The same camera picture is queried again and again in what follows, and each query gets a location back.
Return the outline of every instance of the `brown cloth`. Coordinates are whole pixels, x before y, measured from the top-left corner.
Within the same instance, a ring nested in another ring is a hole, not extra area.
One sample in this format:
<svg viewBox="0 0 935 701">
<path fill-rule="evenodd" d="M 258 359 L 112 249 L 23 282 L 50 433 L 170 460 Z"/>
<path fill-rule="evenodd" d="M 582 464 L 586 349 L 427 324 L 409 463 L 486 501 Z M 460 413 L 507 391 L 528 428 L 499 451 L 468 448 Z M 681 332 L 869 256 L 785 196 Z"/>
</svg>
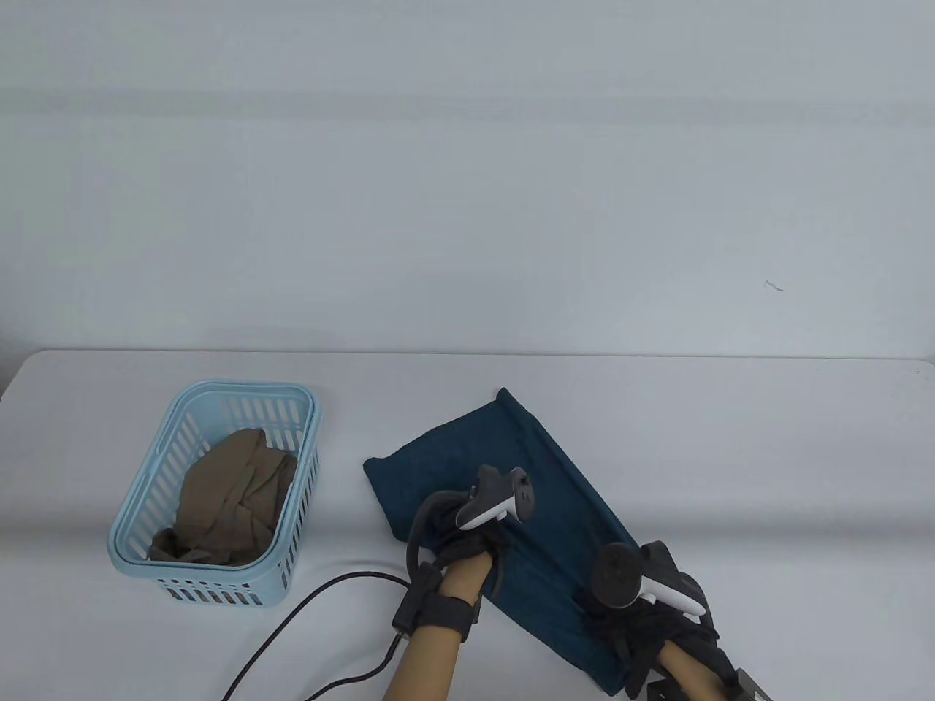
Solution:
<svg viewBox="0 0 935 701">
<path fill-rule="evenodd" d="M 259 428 L 225 438 L 185 474 L 174 528 L 156 534 L 151 560 L 247 565 L 273 542 L 295 457 L 266 446 Z"/>
</svg>

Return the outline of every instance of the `blue plastic basket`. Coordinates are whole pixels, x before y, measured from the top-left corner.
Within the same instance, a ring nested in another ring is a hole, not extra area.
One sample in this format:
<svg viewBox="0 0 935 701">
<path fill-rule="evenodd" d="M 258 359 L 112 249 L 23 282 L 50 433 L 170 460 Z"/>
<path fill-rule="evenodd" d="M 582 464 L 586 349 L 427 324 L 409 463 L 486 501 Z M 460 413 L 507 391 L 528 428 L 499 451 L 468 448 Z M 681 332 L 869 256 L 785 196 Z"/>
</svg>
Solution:
<svg viewBox="0 0 935 701">
<path fill-rule="evenodd" d="M 253 608 L 278 604 L 295 572 L 318 476 L 320 422 L 318 401 L 299 385 L 208 381 L 184 390 L 166 413 L 110 529 L 110 561 L 125 575 L 155 581 L 178 601 Z M 289 451 L 298 461 L 269 550 L 240 567 L 148 560 L 153 536 L 175 522 L 185 472 L 241 428 L 262 428 L 271 448 Z"/>
</svg>

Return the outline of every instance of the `white wall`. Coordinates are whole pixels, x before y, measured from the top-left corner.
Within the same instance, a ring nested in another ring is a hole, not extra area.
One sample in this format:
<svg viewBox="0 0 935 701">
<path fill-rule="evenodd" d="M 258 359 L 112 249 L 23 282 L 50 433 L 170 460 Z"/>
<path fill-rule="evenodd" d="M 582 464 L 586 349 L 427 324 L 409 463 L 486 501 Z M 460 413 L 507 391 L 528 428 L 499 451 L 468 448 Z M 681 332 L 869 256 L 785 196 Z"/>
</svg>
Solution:
<svg viewBox="0 0 935 701">
<path fill-rule="evenodd" d="M 0 378 L 49 346 L 930 355 L 933 27 L 4 0 Z"/>
</svg>

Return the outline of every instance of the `wrist strap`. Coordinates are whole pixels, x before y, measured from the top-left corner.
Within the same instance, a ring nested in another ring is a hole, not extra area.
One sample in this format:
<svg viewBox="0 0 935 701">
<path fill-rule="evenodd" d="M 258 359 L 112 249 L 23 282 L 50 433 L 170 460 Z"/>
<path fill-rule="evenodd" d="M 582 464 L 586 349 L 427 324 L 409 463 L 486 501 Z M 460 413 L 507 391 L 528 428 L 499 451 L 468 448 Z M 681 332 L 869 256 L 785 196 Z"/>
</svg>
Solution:
<svg viewBox="0 0 935 701">
<path fill-rule="evenodd" d="M 464 599 L 431 592 L 422 601 L 416 627 L 436 625 L 439 628 L 451 628 L 461 635 L 461 642 L 464 642 L 474 624 L 475 612 L 476 608 Z"/>
</svg>

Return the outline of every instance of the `power cord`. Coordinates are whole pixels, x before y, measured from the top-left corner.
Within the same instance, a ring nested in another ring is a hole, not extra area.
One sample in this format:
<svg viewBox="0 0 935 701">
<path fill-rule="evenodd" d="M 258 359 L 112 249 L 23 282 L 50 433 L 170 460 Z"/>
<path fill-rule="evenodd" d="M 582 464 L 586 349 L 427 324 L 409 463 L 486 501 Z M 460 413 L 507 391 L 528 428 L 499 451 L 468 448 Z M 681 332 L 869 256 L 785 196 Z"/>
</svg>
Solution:
<svg viewBox="0 0 935 701">
<path fill-rule="evenodd" d="M 275 640 L 276 637 L 282 632 L 282 629 L 285 628 L 293 618 L 295 618 L 295 615 L 299 611 L 301 611 L 309 601 L 311 601 L 313 598 L 318 596 L 318 594 L 321 594 L 325 590 L 333 587 L 335 584 L 338 584 L 339 582 L 347 581 L 348 579 L 360 579 L 362 577 L 373 577 L 375 579 L 386 579 L 387 581 L 394 581 L 396 584 L 401 584 L 402 586 L 406 588 L 409 588 L 409 585 L 410 585 L 407 581 L 405 581 L 401 577 L 397 577 L 396 575 L 391 575 L 386 572 L 376 572 L 376 571 L 371 571 L 371 570 L 361 570 L 358 572 L 346 572 L 343 575 L 338 575 L 337 577 L 325 582 L 322 586 L 320 586 L 314 592 L 312 592 L 311 594 L 306 596 L 304 599 L 302 599 L 302 601 L 299 602 L 298 606 L 293 608 L 292 612 L 288 616 L 286 616 L 285 619 L 283 619 L 282 623 L 280 623 L 279 626 L 277 626 L 276 630 L 274 630 L 269 635 L 269 637 L 266 640 L 264 640 L 263 645 L 257 648 L 256 652 L 253 654 L 253 657 L 250 658 L 247 664 L 245 664 L 243 668 L 241 668 L 240 671 L 237 673 L 237 676 L 234 677 L 233 683 L 231 683 L 230 687 L 227 689 L 227 693 L 224 694 L 223 699 L 221 699 L 221 701 L 230 701 L 231 696 L 234 695 L 234 691 L 237 689 L 238 685 L 243 681 L 243 678 L 247 676 L 247 672 L 250 671 L 250 668 L 253 666 L 253 663 L 255 663 L 258 659 L 260 659 L 260 655 L 262 655 L 266 651 L 266 648 L 268 648 L 272 644 L 273 640 Z M 338 686 L 344 686 L 345 684 L 355 684 L 358 681 L 364 681 L 364 680 L 370 679 L 371 677 L 376 677 L 386 668 L 387 665 L 390 664 L 390 661 L 393 659 L 393 655 L 396 654 L 396 648 L 399 647 L 399 641 L 401 639 L 402 639 L 402 636 L 397 634 L 396 637 L 393 638 L 393 642 L 390 643 L 389 650 L 386 651 L 386 656 L 383 657 L 383 661 L 379 665 L 371 669 L 369 672 L 367 672 L 366 674 L 358 675 L 356 677 L 347 677 L 345 679 L 338 680 L 338 681 L 332 681 L 327 686 L 324 686 L 323 688 L 319 689 L 317 692 L 309 696 L 309 698 L 307 698 L 306 701 L 315 701 L 315 699 L 319 698 L 321 695 L 331 691 L 332 689 Z"/>
</svg>

